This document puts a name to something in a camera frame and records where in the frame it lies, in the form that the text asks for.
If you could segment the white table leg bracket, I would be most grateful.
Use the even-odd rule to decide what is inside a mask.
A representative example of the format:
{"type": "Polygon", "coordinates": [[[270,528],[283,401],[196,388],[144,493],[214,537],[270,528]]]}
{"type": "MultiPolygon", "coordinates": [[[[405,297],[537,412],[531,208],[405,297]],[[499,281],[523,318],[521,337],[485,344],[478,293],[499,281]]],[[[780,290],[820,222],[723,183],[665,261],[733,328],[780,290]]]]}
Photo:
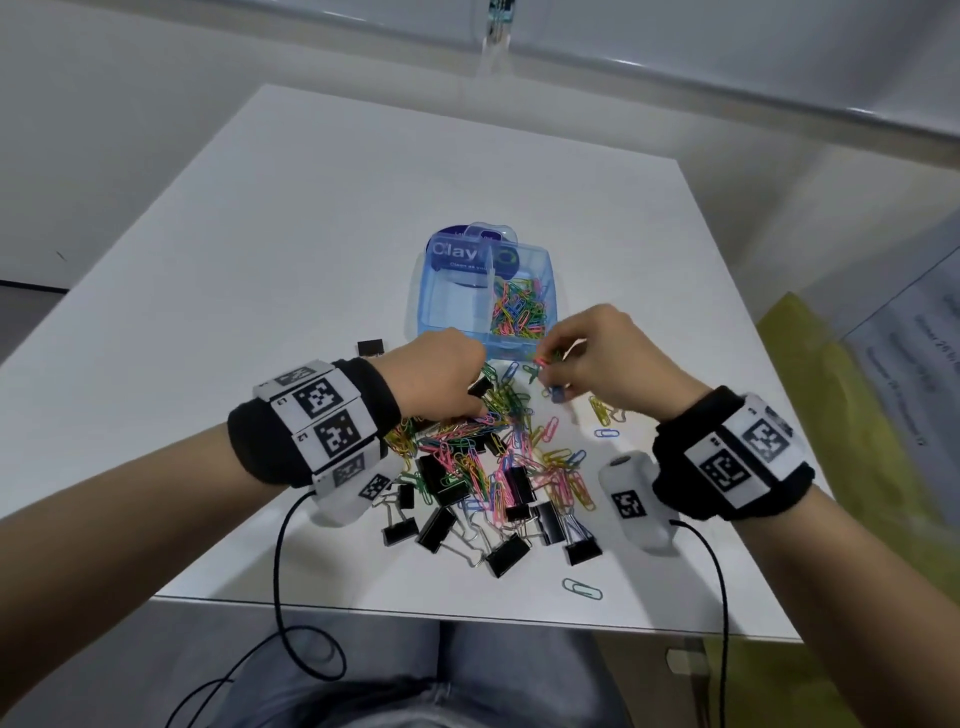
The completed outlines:
{"type": "Polygon", "coordinates": [[[668,648],[665,652],[665,661],[669,671],[674,675],[706,679],[712,675],[709,656],[705,651],[668,648]]]}

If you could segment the white printed paper sheet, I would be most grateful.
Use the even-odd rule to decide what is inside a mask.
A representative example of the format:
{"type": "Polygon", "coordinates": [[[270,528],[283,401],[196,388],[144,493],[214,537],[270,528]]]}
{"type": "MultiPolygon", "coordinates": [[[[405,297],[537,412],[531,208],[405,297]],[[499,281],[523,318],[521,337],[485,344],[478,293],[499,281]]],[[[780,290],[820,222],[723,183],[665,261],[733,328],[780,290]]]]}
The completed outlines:
{"type": "Polygon", "coordinates": [[[843,337],[945,525],[960,531],[960,247],[843,337]]]}

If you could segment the black wristband with marker tags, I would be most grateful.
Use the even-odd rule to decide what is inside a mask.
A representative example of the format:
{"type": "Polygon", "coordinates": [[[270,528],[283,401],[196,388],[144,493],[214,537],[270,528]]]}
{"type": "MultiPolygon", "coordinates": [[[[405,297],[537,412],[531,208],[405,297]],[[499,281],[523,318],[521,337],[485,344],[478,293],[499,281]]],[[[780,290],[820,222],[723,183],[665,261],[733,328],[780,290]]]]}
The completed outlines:
{"type": "Polygon", "coordinates": [[[228,415],[228,441],[241,466],[272,486],[304,488],[370,446],[385,455],[402,419],[386,379],[368,359],[319,359],[253,389],[228,415]]]}
{"type": "Polygon", "coordinates": [[[653,453],[655,496],[697,521],[783,514],[816,478],[798,431],[758,395],[726,386],[662,422],[653,453]]]}

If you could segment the person's right hand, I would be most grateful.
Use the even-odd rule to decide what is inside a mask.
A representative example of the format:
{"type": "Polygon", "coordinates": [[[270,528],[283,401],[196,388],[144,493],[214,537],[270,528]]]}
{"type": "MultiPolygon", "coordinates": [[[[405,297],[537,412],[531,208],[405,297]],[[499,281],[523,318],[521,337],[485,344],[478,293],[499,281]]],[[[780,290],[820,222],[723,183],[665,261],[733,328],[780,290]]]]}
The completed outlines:
{"type": "Polygon", "coordinates": [[[679,417],[713,390],[678,366],[612,304],[582,311],[595,311],[596,316],[591,343],[595,379],[585,394],[662,423],[679,417]]]}

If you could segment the grey whiteboard rail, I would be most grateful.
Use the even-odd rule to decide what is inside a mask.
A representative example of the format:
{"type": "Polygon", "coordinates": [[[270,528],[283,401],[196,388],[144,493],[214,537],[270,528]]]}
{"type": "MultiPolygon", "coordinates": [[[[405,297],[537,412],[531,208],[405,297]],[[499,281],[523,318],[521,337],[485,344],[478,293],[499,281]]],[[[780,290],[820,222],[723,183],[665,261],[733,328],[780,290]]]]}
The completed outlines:
{"type": "MultiPolygon", "coordinates": [[[[484,0],[246,0],[479,49],[484,0]]],[[[515,0],[516,56],[960,138],[960,0],[515,0]]]]}

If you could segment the clear blue plastic box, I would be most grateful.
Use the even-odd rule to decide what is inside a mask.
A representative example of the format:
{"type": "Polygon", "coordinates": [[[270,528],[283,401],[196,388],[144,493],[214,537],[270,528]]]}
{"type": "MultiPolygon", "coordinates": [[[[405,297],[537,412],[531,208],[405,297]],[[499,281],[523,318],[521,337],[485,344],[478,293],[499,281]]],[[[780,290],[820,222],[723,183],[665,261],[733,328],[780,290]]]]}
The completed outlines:
{"type": "Polygon", "coordinates": [[[531,361],[540,339],[490,333],[496,278],[537,278],[547,307],[546,334],[558,322],[549,252],[519,241],[510,226],[474,222],[433,233],[424,249],[416,308],[418,334],[456,329],[483,344],[488,359],[531,361]]]}

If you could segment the person's left forearm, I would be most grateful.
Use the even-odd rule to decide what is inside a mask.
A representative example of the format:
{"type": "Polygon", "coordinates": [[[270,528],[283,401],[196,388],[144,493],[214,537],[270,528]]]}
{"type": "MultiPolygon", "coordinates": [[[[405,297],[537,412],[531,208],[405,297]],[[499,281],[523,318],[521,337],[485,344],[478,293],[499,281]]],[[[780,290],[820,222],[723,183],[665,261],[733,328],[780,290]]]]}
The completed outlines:
{"type": "Polygon", "coordinates": [[[222,423],[0,518],[0,720],[281,489],[222,423]]]}

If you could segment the person's grey jeans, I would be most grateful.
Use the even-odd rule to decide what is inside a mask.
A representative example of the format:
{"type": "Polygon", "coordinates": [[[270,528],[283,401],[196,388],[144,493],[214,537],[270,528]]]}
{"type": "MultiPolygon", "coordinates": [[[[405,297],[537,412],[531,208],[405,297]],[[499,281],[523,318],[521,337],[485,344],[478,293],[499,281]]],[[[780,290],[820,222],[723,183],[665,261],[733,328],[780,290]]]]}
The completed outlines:
{"type": "Polygon", "coordinates": [[[288,610],[307,674],[268,637],[203,728],[633,728],[593,635],[553,626],[288,610]]]}

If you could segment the pile of coloured paper clips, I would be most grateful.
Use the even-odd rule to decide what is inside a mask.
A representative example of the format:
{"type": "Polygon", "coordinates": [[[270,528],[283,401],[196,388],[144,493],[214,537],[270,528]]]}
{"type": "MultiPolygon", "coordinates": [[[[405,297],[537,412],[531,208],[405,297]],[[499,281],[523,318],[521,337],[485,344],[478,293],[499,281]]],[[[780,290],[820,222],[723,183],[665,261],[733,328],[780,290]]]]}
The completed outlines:
{"type": "Polygon", "coordinates": [[[451,508],[485,515],[494,528],[518,528],[534,520],[534,507],[550,503],[558,515],[596,511],[598,486],[588,484],[586,449],[561,446],[570,416],[547,407],[547,392],[535,395],[519,362],[488,360],[481,375],[494,388],[482,401],[484,418],[439,422],[404,418],[387,436],[401,456],[402,479],[425,504],[451,500],[451,508]]]}

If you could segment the person's left hand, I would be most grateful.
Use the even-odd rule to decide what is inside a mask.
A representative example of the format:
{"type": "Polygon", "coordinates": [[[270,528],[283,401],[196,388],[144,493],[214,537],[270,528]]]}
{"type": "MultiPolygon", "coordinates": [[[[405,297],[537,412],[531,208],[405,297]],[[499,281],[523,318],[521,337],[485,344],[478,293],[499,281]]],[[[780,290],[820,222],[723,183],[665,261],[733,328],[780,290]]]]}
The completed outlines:
{"type": "Polygon", "coordinates": [[[460,419],[449,417],[450,334],[464,333],[456,328],[427,331],[370,360],[402,418],[434,422],[460,419]]]}

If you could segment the pile of black binder clips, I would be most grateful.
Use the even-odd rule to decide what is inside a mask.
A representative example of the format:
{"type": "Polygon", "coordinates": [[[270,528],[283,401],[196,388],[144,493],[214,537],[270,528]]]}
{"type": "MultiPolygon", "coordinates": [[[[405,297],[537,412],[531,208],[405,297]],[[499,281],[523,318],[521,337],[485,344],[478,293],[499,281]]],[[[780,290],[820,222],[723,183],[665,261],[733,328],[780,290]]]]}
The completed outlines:
{"type": "Polygon", "coordinates": [[[382,530],[386,547],[411,541],[431,554],[451,552],[471,568],[485,567],[496,578],[505,576],[536,545],[562,547],[570,566],[591,561],[603,554],[590,529],[577,516],[560,516],[550,502],[534,506],[534,519],[518,528],[495,528],[485,515],[467,513],[450,507],[465,492],[454,494],[439,505],[427,505],[419,490],[402,478],[404,468],[390,486],[374,501],[386,510],[387,524],[382,530]]]}

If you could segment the hanging whiteboard eraser holder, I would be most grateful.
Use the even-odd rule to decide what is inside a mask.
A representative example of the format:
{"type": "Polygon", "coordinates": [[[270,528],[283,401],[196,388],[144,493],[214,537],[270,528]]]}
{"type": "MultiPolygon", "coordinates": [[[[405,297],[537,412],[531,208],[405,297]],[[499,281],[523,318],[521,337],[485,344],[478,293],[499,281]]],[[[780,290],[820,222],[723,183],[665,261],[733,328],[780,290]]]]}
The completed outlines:
{"type": "Polygon", "coordinates": [[[484,2],[486,15],[478,75],[480,77],[507,75],[511,71],[509,49],[516,0],[484,0],[484,2]]]}

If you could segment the person's right forearm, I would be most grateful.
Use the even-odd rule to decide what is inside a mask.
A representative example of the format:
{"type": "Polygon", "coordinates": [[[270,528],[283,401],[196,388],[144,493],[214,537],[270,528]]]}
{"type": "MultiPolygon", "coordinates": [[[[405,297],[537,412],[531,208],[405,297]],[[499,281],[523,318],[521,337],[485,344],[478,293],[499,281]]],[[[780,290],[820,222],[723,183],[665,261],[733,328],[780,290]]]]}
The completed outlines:
{"type": "Polygon", "coordinates": [[[863,728],[960,728],[960,606],[812,486],[732,523],[863,728]]]}

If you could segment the heap of boxed paper clips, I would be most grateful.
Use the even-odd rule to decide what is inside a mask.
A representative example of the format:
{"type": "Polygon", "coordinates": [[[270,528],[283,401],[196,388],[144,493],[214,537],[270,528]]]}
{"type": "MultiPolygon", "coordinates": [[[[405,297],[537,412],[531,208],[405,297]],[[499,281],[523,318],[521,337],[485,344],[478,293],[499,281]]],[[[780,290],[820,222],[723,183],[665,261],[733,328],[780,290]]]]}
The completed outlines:
{"type": "Polygon", "coordinates": [[[546,294],[540,279],[494,279],[489,332],[497,336],[541,339],[547,331],[546,294]]]}

